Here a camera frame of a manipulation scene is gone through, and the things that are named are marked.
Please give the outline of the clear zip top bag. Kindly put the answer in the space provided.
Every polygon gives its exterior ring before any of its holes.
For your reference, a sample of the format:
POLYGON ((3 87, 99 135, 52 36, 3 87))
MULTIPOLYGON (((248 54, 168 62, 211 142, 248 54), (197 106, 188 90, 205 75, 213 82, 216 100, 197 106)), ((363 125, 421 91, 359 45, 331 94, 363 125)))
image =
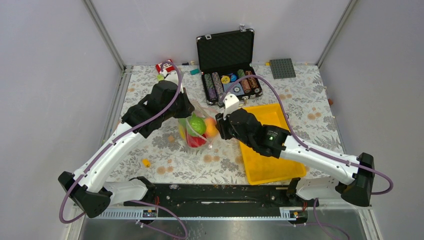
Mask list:
POLYGON ((190 102, 194 106, 194 111, 188 117, 178 119, 180 136, 189 148, 212 149, 219 133, 215 118, 218 111, 210 106, 202 106, 194 99, 190 102))

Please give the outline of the orange toy peach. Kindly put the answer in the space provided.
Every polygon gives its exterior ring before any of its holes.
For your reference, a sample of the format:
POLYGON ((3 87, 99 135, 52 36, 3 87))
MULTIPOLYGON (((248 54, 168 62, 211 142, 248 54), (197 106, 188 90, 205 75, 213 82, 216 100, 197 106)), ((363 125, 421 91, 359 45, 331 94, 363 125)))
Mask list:
POLYGON ((212 117, 205 118, 204 123, 206 126, 205 133, 204 133, 206 137, 213 138, 219 133, 219 131, 216 128, 217 122, 214 118, 212 117))

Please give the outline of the yellow toy banana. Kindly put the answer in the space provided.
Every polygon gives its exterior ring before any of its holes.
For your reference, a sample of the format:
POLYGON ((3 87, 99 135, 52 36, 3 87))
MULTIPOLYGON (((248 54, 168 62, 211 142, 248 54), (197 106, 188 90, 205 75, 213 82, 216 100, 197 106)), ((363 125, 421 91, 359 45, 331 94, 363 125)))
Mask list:
POLYGON ((181 138, 185 141, 186 140, 186 131, 185 128, 182 125, 178 126, 179 134, 181 138))

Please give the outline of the green toy lime front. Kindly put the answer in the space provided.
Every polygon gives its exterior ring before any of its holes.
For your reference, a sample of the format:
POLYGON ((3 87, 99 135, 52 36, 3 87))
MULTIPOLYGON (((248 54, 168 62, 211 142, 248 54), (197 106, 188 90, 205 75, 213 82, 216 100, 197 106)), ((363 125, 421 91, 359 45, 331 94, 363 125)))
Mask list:
POLYGON ((192 116, 188 120, 189 126, 186 127, 187 132, 191 136, 203 135, 206 130, 204 119, 198 116, 192 116))

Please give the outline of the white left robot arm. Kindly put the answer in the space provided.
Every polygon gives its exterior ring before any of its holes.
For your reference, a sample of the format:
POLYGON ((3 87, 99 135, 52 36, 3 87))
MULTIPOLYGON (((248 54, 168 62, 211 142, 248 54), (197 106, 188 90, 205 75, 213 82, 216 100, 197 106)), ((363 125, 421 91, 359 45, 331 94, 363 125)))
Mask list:
POLYGON ((161 128, 170 118, 183 119, 194 111, 181 83, 162 80, 151 93, 131 106, 114 133, 83 166, 64 171, 58 181, 71 199, 89 218, 102 214, 109 206, 138 200, 148 206, 155 200, 153 185, 144 177, 110 182, 111 172, 138 144, 161 128))

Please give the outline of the red toy pepper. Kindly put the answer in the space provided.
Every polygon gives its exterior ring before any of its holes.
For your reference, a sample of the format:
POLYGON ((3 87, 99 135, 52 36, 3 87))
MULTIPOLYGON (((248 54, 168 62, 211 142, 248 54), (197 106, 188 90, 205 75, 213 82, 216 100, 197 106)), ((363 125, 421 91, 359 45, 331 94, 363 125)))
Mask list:
POLYGON ((202 137, 187 135, 186 143, 190 148, 198 148, 206 144, 206 135, 203 134, 202 137))

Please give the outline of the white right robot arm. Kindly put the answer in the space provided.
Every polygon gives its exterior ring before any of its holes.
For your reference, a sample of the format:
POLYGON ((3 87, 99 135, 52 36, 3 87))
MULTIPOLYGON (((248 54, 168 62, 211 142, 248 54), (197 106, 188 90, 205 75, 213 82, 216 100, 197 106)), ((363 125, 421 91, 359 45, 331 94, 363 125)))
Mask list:
POLYGON ((297 181, 295 187, 286 193, 291 205, 299 206, 305 200, 339 193, 343 200, 352 205, 370 206, 375 178, 374 157, 371 154, 339 154, 307 143, 287 129, 261 124, 252 113, 242 108, 229 114, 218 113, 215 119, 217 130, 224 140, 234 138, 261 156, 295 161, 330 176, 326 181, 297 181))

